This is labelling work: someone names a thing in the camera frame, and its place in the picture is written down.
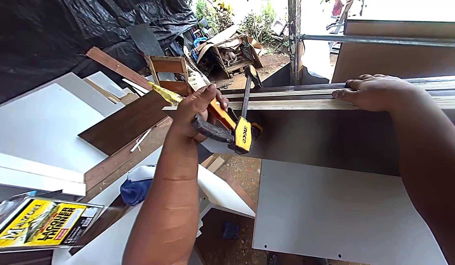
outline blue rag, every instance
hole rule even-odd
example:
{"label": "blue rag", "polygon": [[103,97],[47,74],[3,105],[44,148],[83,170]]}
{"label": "blue rag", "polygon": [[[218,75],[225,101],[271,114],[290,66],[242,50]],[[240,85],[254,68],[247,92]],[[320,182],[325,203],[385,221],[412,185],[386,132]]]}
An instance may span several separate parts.
{"label": "blue rag", "polygon": [[135,206],[146,198],[153,179],[140,181],[125,180],[120,186],[121,198],[126,204]]}

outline plywood sheet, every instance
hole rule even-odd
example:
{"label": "plywood sheet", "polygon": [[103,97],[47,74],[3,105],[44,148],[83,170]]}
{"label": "plywood sheet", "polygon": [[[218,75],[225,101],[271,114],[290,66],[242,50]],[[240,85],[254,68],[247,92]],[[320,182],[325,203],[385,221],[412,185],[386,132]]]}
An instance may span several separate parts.
{"label": "plywood sheet", "polygon": [[[349,20],[344,34],[455,39],[455,23]],[[455,48],[343,43],[332,82],[363,74],[400,78],[455,75]]]}
{"label": "plywood sheet", "polygon": [[446,265],[400,178],[263,160],[253,248],[373,265]]}

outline blue cloth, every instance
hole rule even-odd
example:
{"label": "blue cloth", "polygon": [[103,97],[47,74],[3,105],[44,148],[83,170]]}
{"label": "blue cloth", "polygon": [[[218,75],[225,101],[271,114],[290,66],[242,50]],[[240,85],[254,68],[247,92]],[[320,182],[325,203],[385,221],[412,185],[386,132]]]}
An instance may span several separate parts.
{"label": "blue cloth", "polygon": [[207,39],[208,39],[208,38],[206,38],[206,37],[196,38],[196,39],[193,41],[193,45],[195,45],[195,47],[198,47],[198,46],[200,46],[200,41],[207,40]]}
{"label": "blue cloth", "polygon": [[120,186],[121,198],[126,204],[135,206],[146,198],[153,179],[141,181],[125,180]]}

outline wooden frame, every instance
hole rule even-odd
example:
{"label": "wooden frame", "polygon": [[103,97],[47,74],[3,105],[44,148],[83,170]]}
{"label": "wooden frame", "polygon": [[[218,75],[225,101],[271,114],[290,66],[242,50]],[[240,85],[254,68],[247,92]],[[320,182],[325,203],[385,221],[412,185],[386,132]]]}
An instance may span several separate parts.
{"label": "wooden frame", "polygon": [[[165,56],[146,56],[146,62],[151,70],[154,83],[170,91],[176,92],[182,96],[190,94],[190,85],[188,83],[189,75],[183,57],[165,57]],[[182,74],[185,81],[160,81],[157,73],[176,73]]]}

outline clamp handle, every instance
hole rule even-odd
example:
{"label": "clamp handle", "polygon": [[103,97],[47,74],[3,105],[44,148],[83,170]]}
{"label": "clamp handle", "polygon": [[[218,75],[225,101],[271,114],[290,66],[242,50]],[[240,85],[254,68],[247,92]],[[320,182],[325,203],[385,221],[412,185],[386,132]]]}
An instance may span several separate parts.
{"label": "clamp handle", "polygon": [[192,120],[192,126],[201,135],[207,136],[210,139],[213,139],[218,142],[224,142],[227,144],[234,143],[234,136],[231,135],[231,131],[226,131],[224,129],[218,128],[213,124],[202,119],[200,114],[196,114],[195,118]]}

